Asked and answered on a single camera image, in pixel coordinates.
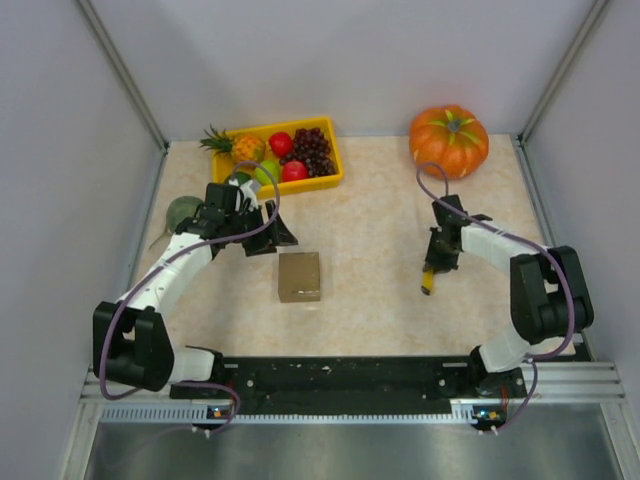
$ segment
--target beige table surface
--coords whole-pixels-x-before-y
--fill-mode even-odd
[[[165,319],[177,343],[225,355],[467,354],[510,322],[508,278],[471,255],[460,256],[458,271],[436,277],[434,295],[421,293],[435,222],[407,138],[341,138],[339,148],[346,172],[339,187],[285,196],[281,205],[300,242],[281,251],[320,252],[322,300],[280,303],[278,256],[246,258],[230,245]],[[171,144],[146,245],[162,231],[171,200],[204,198],[210,179],[210,156],[197,142]],[[443,193],[441,182],[426,183]],[[470,213],[540,240],[508,136],[491,136],[485,164],[451,190]],[[167,244],[145,250],[140,276]]]

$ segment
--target yellow bin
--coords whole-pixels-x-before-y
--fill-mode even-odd
[[[295,182],[281,182],[278,184],[280,189],[280,195],[289,195],[292,193],[309,192],[311,190],[321,190],[324,188],[337,187],[344,177],[344,168],[342,167],[342,160],[340,159],[340,152],[338,151],[338,142],[336,141],[336,134],[333,131],[333,125],[329,117],[316,117],[307,118],[304,120],[296,120],[293,122],[285,123],[273,123],[271,125],[264,125],[262,127],[243,128],[240,130],[230,130],[227,133],[230,136],[237,135],[239,133],[252,133],[258,135],[267,144],[267,151],[265,153],[266,159],[278,160],[276,156],[269,148],[269,137],[277,132],[287,132],[291,138],[299,128],[306,128],[307,130],[318,127],[322,130],[324,137],[329,141],[331,147],[331,153],[329,158],[336,167],[335,175],[328,175],[326,177],[307,178],[304,180],[297,180]],[[231,171],[234,167],[234,162],[229,155],[213,155],[213,181],[215,183],[222,183],[225,179],[231,175]],[[251,169],[241,168],[241,171],[252,174]],[[271,198],[275,195],[272,185],[263,186],[258,192],[258,198]]]

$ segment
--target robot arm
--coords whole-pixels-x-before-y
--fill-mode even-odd
[[[441,198],[463,211],[457,195]],[[549,260],[537,250],[507,238],[500,227],[485,215],[483,220],[497,231],[489,231],[433,202],[438,223],[431,229],[425,269],[447,272],[457,269],[458,255],[472,253],[509,275],[511,280],[511,324],[499,336],[476,347],[471,353],[472,368],[478,383],[492,373],[517,368],[529,354],[547,339],[566,335],[568,310],[558,277]],[[575,332],[593,323],[593,307],[578,255],[570,247],[545,250],[558,262],[567,278],[575,310]]]
[[[227,243],[208,242],[243,234],[263,225],[254,181],[238,186],[211,183],[196,215],[178,225],[169,246],[149,273],[157,274],[137,290],[121,316],[107,356],[106,377],[125,385],[158,391],[167,383],[206,381],[222,368],[222,355],[196,347],[180,347],[171,341],[164,325],[180,296],[195,275],[216,257]],[[267,202],[267,213],[275,204]],[[257,235],[242,239],[247,256],[276,252],[277,246],[297,245],[279,215]],[[99,371],[107,329],[124,294],[116,303],[102,302],[93,316],[93,363]],[[135,339],[125,333],[135,332]]]

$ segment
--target pineapple crown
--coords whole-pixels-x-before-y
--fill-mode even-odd
[[[204,129],[204,133],[207,138],[200,140],[200,147],[206,150],[217,150],[218,153],[228,153],[233,148],[233,139],[229,137],[223,130],[222,133],[218,132],[213,126],[209,125],[210,131]]]

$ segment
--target pumpkin stem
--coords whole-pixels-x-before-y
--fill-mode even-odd
[[[447,123],[447,129],[449,129],[451,133],[457,133],[458,130],[460,130],[461,123],[462,123],[462,120],[460,120],[459,118],[456,118],[455,120],[451,120],[449,123]]]

